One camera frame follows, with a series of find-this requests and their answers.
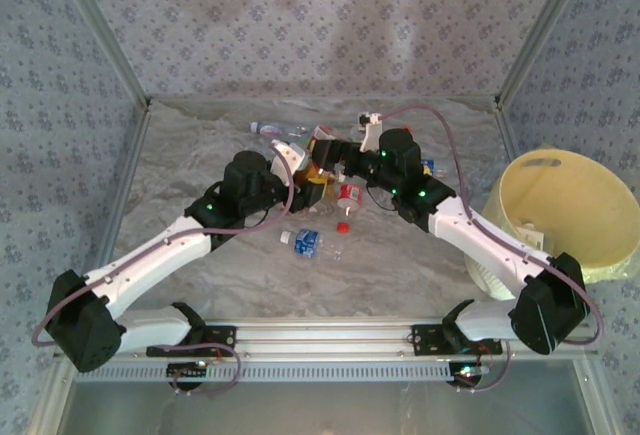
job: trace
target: wall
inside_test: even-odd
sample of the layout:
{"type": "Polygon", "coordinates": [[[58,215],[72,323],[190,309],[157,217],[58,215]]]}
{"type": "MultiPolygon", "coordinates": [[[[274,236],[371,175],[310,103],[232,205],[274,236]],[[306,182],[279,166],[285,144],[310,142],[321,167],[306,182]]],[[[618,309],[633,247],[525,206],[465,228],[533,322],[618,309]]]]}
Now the wall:
{"type": "MultiPolygon", "coordinates": [[[[604,164],[640,198],[640,0],[570,0],[508,108],[521,151],[549,143],[604,164]]],[[[601,345],[629,433],[640,433],[640,280],[590,290],[601,345]]]]}
{"type": "Polygon", "coordinates": [[[154,96],[495,94],[544,0],[98,0],[154,96]]]}
{"type": "Polygon", "coordinates": [[[26,430],[54,278],[96,252],[139,114],[72,0],[0,0],[0,434],[26,430]]]}

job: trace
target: black bracket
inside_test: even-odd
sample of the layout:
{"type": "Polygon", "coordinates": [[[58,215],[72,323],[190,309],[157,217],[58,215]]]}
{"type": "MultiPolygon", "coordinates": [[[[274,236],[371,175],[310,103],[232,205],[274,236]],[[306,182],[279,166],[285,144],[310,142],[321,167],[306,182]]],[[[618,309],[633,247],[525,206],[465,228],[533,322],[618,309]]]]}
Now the black bracket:
{"type": "MultiPolygon", "coordinates": [[[[191,330],[184,337],[180,345],[198,345],[201,343],[220,343],[231,348],[236,346],[238,329],[233,325],[207,325],[202,317],[196,313],[189,305],[183,302],[171,304],[187,317],[191,330]]],[[[163,350],[159,347],[148,347],[147,357],[150,358],[177,358],[177,357],[200,357],[209,358],[212,355],[217,357],[231,357],[225,350],[215,348],[197,348],[193,350],[163,350]]]]}
{"type": "MultiPolygon", "coordinates": [[[[196,362],[186,362],[186,363],[170,363],[167,365],[167,370],[165,371],[165,376],[167,378],[204,378],[207,376],[207,367],[201,366],[196,362]]],[[[178,389],[183,390],[185,392],[189,392],[198,388],[202,385],[202,382],[169,382],[170,385],[178,387],[178,389]]]]}
{"type": "Polygon", "coordinates": [[[413,345],[416,357],[427,355],[501,355],[502,344],[492,339],[471,342],[461,350],[456,350],[445,337],[442,324],[413,325],[407,338],[413,345]]]}

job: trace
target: yellow bucket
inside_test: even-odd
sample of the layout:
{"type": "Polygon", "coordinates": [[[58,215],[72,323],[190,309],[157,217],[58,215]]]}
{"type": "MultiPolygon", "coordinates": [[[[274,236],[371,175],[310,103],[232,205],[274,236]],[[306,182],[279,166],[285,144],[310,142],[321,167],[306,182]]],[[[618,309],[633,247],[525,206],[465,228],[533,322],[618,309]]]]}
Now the yellow bucket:
{"type": "MultiPolygon", "coordinates": [[[[567,252],[585,283],[626,278],[640,265],[640,207],[631,190],[599,163],[558,149],[514,160],[495,183],[482,215],[551,255],[567,252]]],[[[465,257],[474,282],[490,296],[513,298],[488,270],[465,257]]]]}

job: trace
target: glass panel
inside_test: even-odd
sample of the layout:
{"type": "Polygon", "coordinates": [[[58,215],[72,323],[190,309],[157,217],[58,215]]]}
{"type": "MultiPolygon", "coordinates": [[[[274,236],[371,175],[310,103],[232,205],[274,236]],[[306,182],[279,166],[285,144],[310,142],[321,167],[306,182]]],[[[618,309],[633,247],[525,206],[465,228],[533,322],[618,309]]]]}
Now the glass panel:
{"type": "Polygon", "coordinates": [[[217,398],[165,383],[76,383],[59,435],[593,433],[570,362],[521,362],[496,389],[444,383],[246,383],[217,398]]]}

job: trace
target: black mounting bracket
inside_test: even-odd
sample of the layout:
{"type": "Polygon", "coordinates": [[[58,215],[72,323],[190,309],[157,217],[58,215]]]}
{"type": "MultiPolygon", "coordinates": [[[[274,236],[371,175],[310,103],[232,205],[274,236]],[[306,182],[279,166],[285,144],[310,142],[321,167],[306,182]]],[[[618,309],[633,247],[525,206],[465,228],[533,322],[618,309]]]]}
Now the black mounting bracket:
{"type": "Polygon", "coordinates": [[[416,357],[428,355],[501,355],[502,344],[492,339],[470,342],[462,349],[456,349],[447,340],[442,324],[413,325],[408,340],[413,345],[416,357]]]}
{"type": "MultiPolygon", "coordinates": [[[[197,345],[201,343],[220,343],[227,345],[231,348],[236,346],[236,337],[238,336],[238,329],[233,325],[207,325],[202,317],[196,313],[189,305],[182,302],[176,302],[171,304],[174,308],[180,310],[185,317],[191,330],[184,337],[179,345],[197,345]]],[[[170,350],[166,351],[159,347],[148,347],[147,357],[150,358],[185,358],[185,357],[200,357],[210,358],[212,356],[217,357],[231,357],[232,355],[225,350],[218,350],[215,348],[197,348],[194,350],[170,350]]]]}

